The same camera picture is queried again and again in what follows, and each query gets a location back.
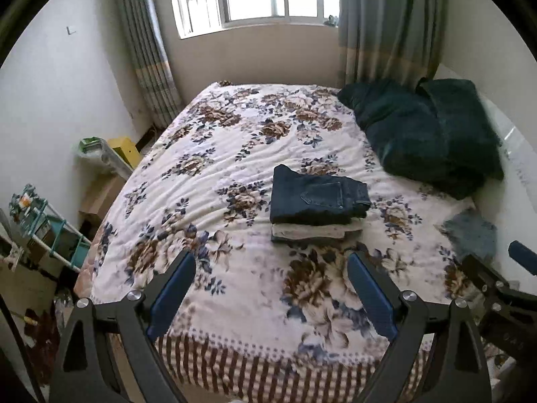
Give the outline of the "dark blue denim jeans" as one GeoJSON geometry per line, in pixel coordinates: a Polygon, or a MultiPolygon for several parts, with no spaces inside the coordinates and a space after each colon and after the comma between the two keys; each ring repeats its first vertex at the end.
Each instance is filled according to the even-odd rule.
{"type": "Polygon", "coordinates": [[[284,165],[273,171],[270,222],[307,226],[346,225],[367,217],[368,186],[349,177],[297,173],[284,165]]]}

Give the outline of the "grey blue crumpled clothes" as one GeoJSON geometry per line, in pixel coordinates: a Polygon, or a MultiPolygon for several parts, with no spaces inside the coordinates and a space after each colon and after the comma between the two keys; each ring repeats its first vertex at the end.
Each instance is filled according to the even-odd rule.
{"type": "Polygon", "coordinates": [[[467,208],[435,227],[450,240],[459,263],[467,256],[491,263],[496,256],[497,227],[474,208],[467,208]]]}

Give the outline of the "white bed headboard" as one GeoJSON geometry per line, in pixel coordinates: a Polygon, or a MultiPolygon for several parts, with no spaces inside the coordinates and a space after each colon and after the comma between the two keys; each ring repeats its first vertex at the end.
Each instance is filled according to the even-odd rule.
{"type": "Polygon", "coordinates": [[[482,217],[497,227],[497,254],[492,265],[523,292],[536,293],[536,276],[510,258],[518,241],[536,250],[536,152],[500,108],[479,94],[501,146],[504,179],[490,179],[473,197],[482,217]]]}

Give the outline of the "teal white storage rack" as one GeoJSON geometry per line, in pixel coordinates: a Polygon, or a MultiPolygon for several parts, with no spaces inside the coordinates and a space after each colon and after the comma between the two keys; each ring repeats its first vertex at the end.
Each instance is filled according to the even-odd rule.
{"type": "Polygon", "coordinates": [[[12,195],[9,215],[22,238],[39,245],[49,258],[80,272],[90,248],[89,239],[38,195],[35,186],[26,184],[20,194],[12,195]]]}

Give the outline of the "small dark teal pillow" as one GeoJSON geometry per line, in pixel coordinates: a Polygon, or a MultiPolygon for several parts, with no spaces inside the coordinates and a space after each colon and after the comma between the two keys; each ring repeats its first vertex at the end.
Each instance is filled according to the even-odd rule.
{"type": "Polygon", "coordinates": [[[450,172],[502,180],[500,140],[475,84],[468,79],[422,79],[416,92],[434,106],[450,172]]]}

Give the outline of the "floral bed blanket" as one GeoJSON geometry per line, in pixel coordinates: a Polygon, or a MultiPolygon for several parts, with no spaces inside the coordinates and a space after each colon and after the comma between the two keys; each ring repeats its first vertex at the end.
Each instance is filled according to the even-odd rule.
{"type": "Polygon", "coordinates": [[[472,284],[440,226],[471,206],[387,174],[333,88],[214,83],[128,179],[75,291],[117,301],[189,249],[194,284],[156,341],[174,379],[248,402],[349,402],[388,347],[349,282],[349,253],[426,301],[465,298],[472,284]],[[279,165],[366,184],[361,230],[327,245],[273,242],[279,165]]]}

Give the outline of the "large dark teal pillow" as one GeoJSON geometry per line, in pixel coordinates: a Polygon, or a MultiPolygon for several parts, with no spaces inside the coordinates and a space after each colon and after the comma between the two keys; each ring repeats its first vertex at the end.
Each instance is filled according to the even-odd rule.
{"type": "Polygon", "coordinates": [[[348,84],[338,92],[383,169],[394,176],[430,185],[458,200],[486,181],[478,168],[449,152],[431,100],[393,80],[348,84]]]}

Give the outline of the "white and green appliance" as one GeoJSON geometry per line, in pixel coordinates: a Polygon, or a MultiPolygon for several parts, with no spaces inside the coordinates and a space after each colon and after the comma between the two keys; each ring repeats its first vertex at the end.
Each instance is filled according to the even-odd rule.
{"type": "Polygon", "coordinates": [[[133,173],[133,168],[100,137],[82,138],[78,144],[78,156],[102,172],[116,174],[124,180],[133,173]]]}

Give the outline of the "yellow box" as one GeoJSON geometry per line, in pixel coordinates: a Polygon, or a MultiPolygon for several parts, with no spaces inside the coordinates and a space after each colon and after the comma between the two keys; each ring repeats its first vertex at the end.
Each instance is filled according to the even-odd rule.
{"type": "Polygon", "coordinates": [[[132,169],[139,165],[142,157],[128,136],[111,138],[107,143],[132,169]]]}

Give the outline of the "left striped curtain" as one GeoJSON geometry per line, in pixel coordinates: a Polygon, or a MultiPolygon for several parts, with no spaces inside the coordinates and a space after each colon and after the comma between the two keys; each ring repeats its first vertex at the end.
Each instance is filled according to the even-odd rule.
{"type": "Polygon", "coordinates": [[[183,109],[154,0],[117,0],[138,84],[154,125],[167,128],[183,109]]]}

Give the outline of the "right teal curtain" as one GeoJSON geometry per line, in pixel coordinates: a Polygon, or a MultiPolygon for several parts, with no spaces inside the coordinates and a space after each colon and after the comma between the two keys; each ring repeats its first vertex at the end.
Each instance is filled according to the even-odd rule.
{"type": "Polygon", "coordinates": [[[440,64],[448,0],[340,0],[339,85],[389,79],[410,89],[440,64]]]}

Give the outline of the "cardboard box by wall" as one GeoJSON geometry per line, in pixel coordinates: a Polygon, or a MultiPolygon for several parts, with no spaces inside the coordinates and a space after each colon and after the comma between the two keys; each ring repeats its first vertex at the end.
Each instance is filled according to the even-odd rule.
{"type": "Polygon", "coordinates": [[[102,222],[125,183],[118,175],[99,176],[89,187],[79,213],[92,222],[102,222]]]}

